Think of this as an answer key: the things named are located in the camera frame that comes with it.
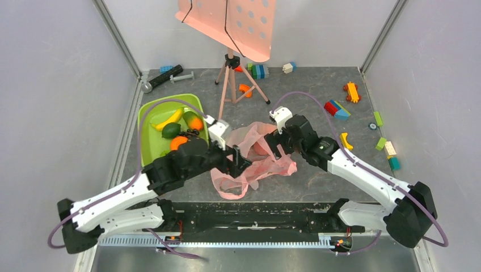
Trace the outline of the pink plastic bag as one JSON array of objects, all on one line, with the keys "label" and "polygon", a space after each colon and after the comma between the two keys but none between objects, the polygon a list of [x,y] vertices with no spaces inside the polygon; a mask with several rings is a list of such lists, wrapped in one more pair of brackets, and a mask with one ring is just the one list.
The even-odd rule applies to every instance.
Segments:
[{"label": "pink plastic bag", "polygon": [[276,159],[264,139],[266,134],[276,131],[275,125],[256,121],[231,132],[227,144],[237,145],[241,155],[252,161],[252,165],[237,178],[217,169],[211,170],[212,183],[220,197],[228,200],[241,199],[249,188],[256,190],[261,179],[273,175],[290,176],[297,172],[296,162],[290,155],[281,152],[281,158]]}]

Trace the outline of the fake orange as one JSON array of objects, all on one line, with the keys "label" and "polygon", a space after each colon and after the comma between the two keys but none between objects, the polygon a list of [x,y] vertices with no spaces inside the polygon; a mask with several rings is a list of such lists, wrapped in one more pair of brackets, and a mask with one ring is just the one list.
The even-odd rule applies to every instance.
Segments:
[{"label": "fake orange", "polygon": [[189,141],[188,137],[185,136],[177,136],[173,138],[170,142],[170,150],[174,151],[179,148],[180,145],[183,145]]}]

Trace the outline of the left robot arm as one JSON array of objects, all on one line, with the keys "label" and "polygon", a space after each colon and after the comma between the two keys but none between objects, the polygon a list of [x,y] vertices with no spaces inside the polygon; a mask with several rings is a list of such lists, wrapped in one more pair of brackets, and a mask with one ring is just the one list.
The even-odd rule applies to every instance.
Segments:
[{"label": "left robot arm", "polygon": [[157,227],[171,231],[178,225],[171,202],[131,207],[179,189],[185,181],[213,169],[237,178],[251,164],[238,146],[221,148],[200,138],[188,140],[116,187],[82,201],[59,201],[63,247],[76,254],[125,231]]}]

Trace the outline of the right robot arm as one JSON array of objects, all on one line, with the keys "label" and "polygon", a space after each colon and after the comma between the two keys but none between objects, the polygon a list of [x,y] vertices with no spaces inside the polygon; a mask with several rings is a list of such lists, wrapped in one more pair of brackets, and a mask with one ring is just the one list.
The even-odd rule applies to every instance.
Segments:
[{"label": "right robot arm", "polygon": [[418,181],[412,185],[372,167],[330,137],[320,137],[305,116],[269,114],[277,128],[265,135],[276,159],[299,153],[314,167],[341,177],[373,197],[376,204],[339,199],[328,211],[334,231],[346,227],[386,231],[395,241],[414,248],[437,219],[430,188]]}]

